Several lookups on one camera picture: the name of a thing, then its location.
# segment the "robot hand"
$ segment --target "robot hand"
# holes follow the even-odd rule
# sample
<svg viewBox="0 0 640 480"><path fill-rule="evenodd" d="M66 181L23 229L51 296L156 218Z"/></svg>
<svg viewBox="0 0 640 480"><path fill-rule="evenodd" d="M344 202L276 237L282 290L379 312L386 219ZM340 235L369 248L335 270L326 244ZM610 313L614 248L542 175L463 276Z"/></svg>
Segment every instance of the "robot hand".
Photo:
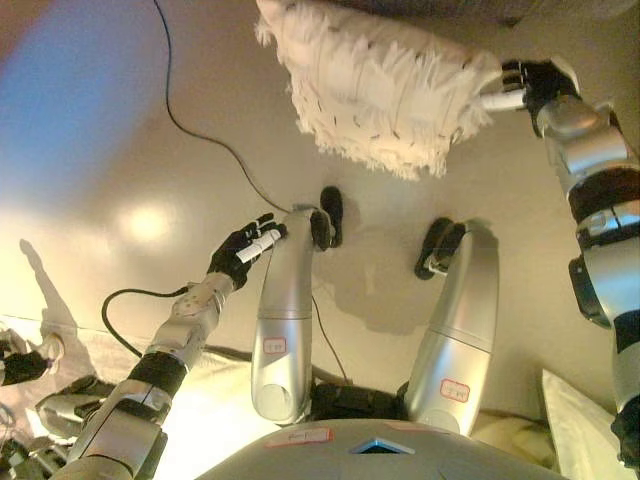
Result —
<svg viewBox="0 0 640 480"><path fill-rule="evenodd" d="M538 137L542 137L537 124L542 107L562 95L580 98L578 80L573 69L559 58L544 62L510 60L502 64L502 70L505 89L525 89L523 100Z"/></svg>
<svg viewBox="0 0 640 480"><path fill-rule="evenodd" d="M222 272L229 275L235 290L239 290L247 283L247 272L252 263L285 233L284 225L278 225L273 220L273 213L262 215L227 237L211 257L207 273Z"/></svg>

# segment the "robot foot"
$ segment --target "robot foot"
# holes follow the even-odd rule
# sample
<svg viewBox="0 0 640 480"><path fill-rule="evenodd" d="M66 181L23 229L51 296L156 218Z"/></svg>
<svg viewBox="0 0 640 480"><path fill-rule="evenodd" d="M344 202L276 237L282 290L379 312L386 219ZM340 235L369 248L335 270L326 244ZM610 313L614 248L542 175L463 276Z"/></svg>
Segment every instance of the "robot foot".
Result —
<svg viewBox="0 0 640 480"><path fill-rule="evenodd" d="M449 218L440 217L434 221L422 242L420 257L414 268L416 276L421 280L429 280L435 274L434 270L446 274L465 232L464 224L454 223Z"/></svg>

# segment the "white fluffy pillow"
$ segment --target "white fluffy pillow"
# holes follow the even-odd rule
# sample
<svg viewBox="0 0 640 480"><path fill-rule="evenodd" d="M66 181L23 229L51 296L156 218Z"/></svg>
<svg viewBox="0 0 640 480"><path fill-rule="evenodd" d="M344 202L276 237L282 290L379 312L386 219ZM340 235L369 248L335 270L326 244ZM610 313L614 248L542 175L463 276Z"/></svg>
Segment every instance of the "white fluffy pillow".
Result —
<svg viewBox="0 0 640 480"><path fill-rule="evenodd" d="M311 0L257 0L258 39L275 37L300 130L321 150L416 179L446 171L451 144L490 123L478 93L490 53L403 22Z"/></svg>

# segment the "white fabric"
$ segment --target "white fabric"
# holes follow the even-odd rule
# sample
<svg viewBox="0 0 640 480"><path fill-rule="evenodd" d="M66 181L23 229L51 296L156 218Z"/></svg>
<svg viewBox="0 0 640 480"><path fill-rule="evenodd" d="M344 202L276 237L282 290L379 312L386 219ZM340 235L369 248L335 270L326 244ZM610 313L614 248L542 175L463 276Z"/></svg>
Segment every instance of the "white fabric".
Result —
<svg viewBox="0 0 640 480"><path fill-rule="evenodd" d="M478 93L501 74L490 53L403 22L312 0L257 0L291 74L298 126L322 151L417 179L446 171L452 143L490 123Z"/></svg>
<svg viewBox="0 0 640 480"><path fill-rule="evenodd" d="M635 480L617 460L613 415L551 372L542 372L547 416L560 472L570 480Z"/></svg>

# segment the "wire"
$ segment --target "wire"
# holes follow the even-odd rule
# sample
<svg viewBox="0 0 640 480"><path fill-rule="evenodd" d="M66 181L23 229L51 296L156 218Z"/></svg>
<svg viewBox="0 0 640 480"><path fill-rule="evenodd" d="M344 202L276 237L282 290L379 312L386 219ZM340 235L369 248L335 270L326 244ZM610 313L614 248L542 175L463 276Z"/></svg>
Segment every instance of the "wire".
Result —
<svg viewBox="0 0 640 480"><path fill-rule="evenodd" d="M325 332L325 330L324 330L324 325L322 325L322 318L320 317L320 310L318 309L318 302L316 302L316 298L313 295L311 295L311 300L313 300L313 306L316 309L316 316L318 317L318 325L320 325L320 331L322 332L322 336L327 341L327 345L329 345L329 348L333 352L333 356L336 359L336 363L338 364L338 367L340 367L340 372L342 372L342 377L344 378L344 382L345 382L346 385L348 385L349 384L349 378L347 377L347 374L344 371L344 367L342 366L342 362L340 361L340 357L338 356L338 353L336 352L336 349L333 348L333 344L331 343L331 340L329 340L329 337L327 336L327 332Z"/></svg>
<svg viewBox="0 0 640 480"><path fill-rule="evenodd" d="M244 174L245 178L247 179L247 181L249 182L249 184L251 185L253 190L256 192L256 194L258 194L258 196L260 198L262 198L266 203L271 205L276 210L279 210L280 212L283 212L283 213L290 213L291 212L290 210L287 210L286 208L281 207L280 205L275 203L273 200L271 200L266 193L264 193L262 190L260 190L260 188L255 184L255 182L251 178L251 175L249 174L249 170L247 168L246 163L242 160L242 157L240 156L240 154L238 154L238 152L236 152L236 150L233 147L231 147L228 143L226 143L226 142L224 142L224 141L222 141L220 139L213 138L213 137L210 137L210 136L195 132L195 131L185 127L176 118L176 116L173 113L173 110L171 108L171 98L170 98L171 70L172 70L172 64L173 64L173 44L171 42L171 32L169 31L169 25L167 23L167 19L166 19L165 15L164 15L164 12L162 11L162 8L158 4L158 1L157 0L153 0L153 4L155 5L156 10L158 11L158 15L160 16L160 19L162 20L162 26L164 28L164 33L165 33L165 37L166 37L166 40L167 40L167 71L166 71L166 76L165 76L164 103L165 103L165 108L167 110L167 114L169 115L169 118L171 119L171 122L176 126L176 128L178 128L178 130L180 130L181 132L185 133L186 135L189 135L189 136L191 136L193 138L197 138L199 140L204 140L205 142L212 143L214 145L217 145L217 146L222 147L223 149L227 150L227 152L229 152L231 154L231 156L233 156L233 158L236 160L236 162L240 166L240 168L242 170L242 173ZM186 293L187 290L188 290L187 287L179 288L178 290L176 290L174 292L170 292L170 293L158 293L158 292L152 292L152 291L149 291L149 290L141 290L141 289L137 289L137 288L125 288L123 290L118 290L118 291L112 293L111 295L109 295L104 300L104 302L102 304L102 311L101 311L102 322L104 323L104 325L107 328L107 330L109 331L109 333L111 333L111 335L113 335L113 337L118 342L120 342L127 350L129 350L131 353L133 353L137 357L142 357L142 353L138 349L136 349L133 345L131 345L127 340L125 340L115 330L115 328L113 328L113 326L111 325L111 322L109 321L109 316L108 316L108 308L109 308L109 304L111 303L111 301L114 298L116 298L119 295L122 295L124 293L139 293L139 294L150 295L150 296L154 296L154 297L169 298L169 297L177 297L178 295L182 295L182 294ZM329 348L333 352L333 356L335 357L336 362L338 363L338 366L340 367L340 371L342 372L342 376L344 377L345 383L348 384L349 383L349 379L347 378L347 374L344 371L344 367L342 366L342 362L340 361L340 357L336 353L335 348L333 348L333 345L332 345L331 341L329 340L329 337L327 336L327 333L324 330L324 326L322 325L322 319L320 317L320 310L318 309L318 304L316 302L316 299L313 297L313 295L311 296L311 299L313 300L313 305L314 305L315 310L316 310L316 316L318 317L318 323L320 324L320 330L322 331L322 335L324 336L325 340L327 341L327 344L329 345ZM224 348L225 347L209 346L209 351L215 351L215 349L224 350ZM243 355L241 355L241 357L246 358L246 354L244 354L244 352L235 352L235 353L243 353Z"/></svg>
<svg viewBox="0 0 640 480"><path fill-rule="evenodd" d="M276 210L279 210L279 211L281 211L283 213L290 213L290 210L287 210L286 208L281 207L276 202L271 200L266 193L264 193L262 190L260 190L260 188L255 184L255 182L251 178L251 175L249 174L249 169L247 168L246 163L244 162L244 160L242 160L242 157L240 156L240 154L238 152L236 152L236 150L233 147L231 147L228 143L224 142L223 140L220 140L220 139L217 139L217 138L213 138L213 137L210 137L210 136L195 132L195 131L185 127L181 122L178 121L178 119L174 115L173 110L171 109L171 101L170 101L170 98L169 98L169 93L170 93L170 90L171 90L171 69L172 69L171 65L172 65L172 61L173 61L173 46L172 46L172 43L171 43L171 33L169 32L169 25L167 24L167 19L166 19L165 15L164 15L164 12L162 11L162 8L160 8L160 5L158 4L158 1L157 0L153 0L153 4L156 6L156 9L158 10L158 14L160 15L160 19L162 20L162 26L164 27L164 33L165 33L165 36L167 38L168 59L167 59L167 75L166 75L166 79L165 79L165 88L164 88L164 103L165 103L165 107L167 109L167 113L169 114L169 118L171 119L171 122L181 132L183 132L183 133L185 133L185 134L187 134L187 135L189 135L189 136L191 136L193 138L204 140L205 142L209 142L209 143L212 143L214 145L218 145L219 147L224 148L236 160L236 162L238 163L238 165L242 169L242 173L244 174L245 178L247 179L247 181L249 182L249 184L251 185L253 190L258 194L258 196L260 198L262 198L265 202L267 202L269 205L271 205Z"/></svg>
<svg viewBox="0 0 640 480"><path fill-rule="evenodd" d="M187 293L188 291L188 287L181 287L178 290L175 290L173 292L169 292L169 293L159 293L159 292L152 292L150 290L142 290L140 288L124 288L122 290L118 290L116 292L113 292L111 295L109 295L107 298L104 299L104 302L102 303L102 322L104 323L104 326L107 327L107 330L109 330L109 333L111 333L111 335L114 336L114 338L120 342L120 344L122 344L123 347L125 347L127 350L129 350L131 353L133 353L135 356L137 356L138 358L142 357L142 352L140 352L140 350L138 350L137 348L135 348L133 345L131 345L127 340L125 340L122 335L120 335L115 328L113 328L113 325L111 325L111 322L109 321L109 315L108 315L108 310L109 310L109 304L111 303L111 301L113 299L115 299L116 297L119 297L120 295L123 295L125 293L138 293L141 295L149 295L152 297L159 297L159 298L171 298L171 297L177 297L179 295L182 295L184 293ZM345 385L349 385L349 379L347 378L347 374L344 371L344 368L342 366L342 362L340 361L340 357L338 357L338 354L336 353L335 349L333 348L333 345L331 344L331 342L329 341L329 338L327 337L327 334L324 330L324 326L322 325L322 319L320 318L320 310L318 310L318 304L316 303L316 299L313 297L313 295L311 296L311 299L313 300L313 305L315 306L316 309L316 316L318 317L318 323L320 324L320 330L322 331L322 335L324 336L325 340L327 341L327 344L329 345L329 348L331 349L331 351L333 352L334 357L336 358L336 362L338 362L338 366L340 367L340 371L342 372L342 377L344 379L344 384ZM222 355L223 357L227 357L227 358L231 358L232 360L240 360L240 361L244 361L244 362L250 362L251 358L252 358L252 353L251 352L243 352L240 350L235 350L233 348L230 347L222 347L222 346L217 346L217 345L205 345L204 349L205 352L208 353L214 353L216 355ZM324 370L322 370L321 368L316 367L315 365L313 365L313 375L314 377L323 380L325 382L328 383L338 383L339 382L339 377L334 377L332 374L325 372Z"/></svg>
<svg viewBox="0 0 640 480"><path fill-rule="evenodd" d="M109 315L108 315L108 310L109 310L109 304L111 303L111 301L120 296L123 295L125 293L139 293L142 295L149 295L152 297L159 297L159 298L171 298L171 297L177 297L179 295L185 294L187 293L189 289L187 287L181 287L178 290L174 291L174 292L169 292L169 293L158 293L158 292L152 292L149 290L142 290L139 288L123 288L122 290L118 290L116 292L113 292L111 295L109 295L107 298L104 299L104 302L102 302L102 310L101 310L101 315L102 315L102 323L104 323L104 326L107 327L107 330L109 330L109 333L111 333L111 335L113 335L113 337L118 340L118 342L120 342L122 344L123 347L125 347L127 350L129 350L131 353L133 353L136 357L141 358L142 357L142 352L140 352L140 350L138 350L137 348L135 348L133 345L131 345L129 342L127 342L117 331L115 328L113 328L113 325L111 325L111 322L109 321Z"/></svg>

